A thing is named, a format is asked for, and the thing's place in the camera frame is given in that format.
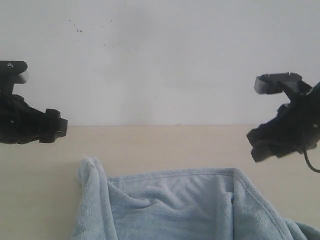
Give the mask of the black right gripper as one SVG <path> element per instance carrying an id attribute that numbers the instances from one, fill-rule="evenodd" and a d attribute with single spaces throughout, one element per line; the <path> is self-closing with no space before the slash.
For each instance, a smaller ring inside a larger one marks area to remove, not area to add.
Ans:
<path id="1" fill-rule="evenodd" d="M 275 118 L 253 128 L 246 137 L 255 163 L 315 149 L 320 141 L 320 96 L 308 95 L 281 105 Z"/>

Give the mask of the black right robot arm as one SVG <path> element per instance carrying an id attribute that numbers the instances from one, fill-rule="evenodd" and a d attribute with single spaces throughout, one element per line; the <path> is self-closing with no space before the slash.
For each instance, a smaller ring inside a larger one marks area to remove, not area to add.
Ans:
<path id="1" fill-rule="evenodd" d="M 282 83 L 280 86 L 290 102 L 282 104 L 273 119 L 246 135 L 256 163 L 294 152 L 303 154 L 315 149 L 320 141 L 320 85 L 305 84 L 305 92 L 294 92 Z"/>

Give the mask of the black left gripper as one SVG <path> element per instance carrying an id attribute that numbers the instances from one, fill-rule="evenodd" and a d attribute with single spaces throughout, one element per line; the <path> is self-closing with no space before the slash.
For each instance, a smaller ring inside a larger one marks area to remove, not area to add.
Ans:
<path id="1" fill-rule="evenodd" d="M 54 143 L 67 135 L 68 121 L 61 112 L 47 108 L 45 112 L 30 107 L 22 96 L 0 95 L 0 142 L 28 144 L 34 141 Z"/>

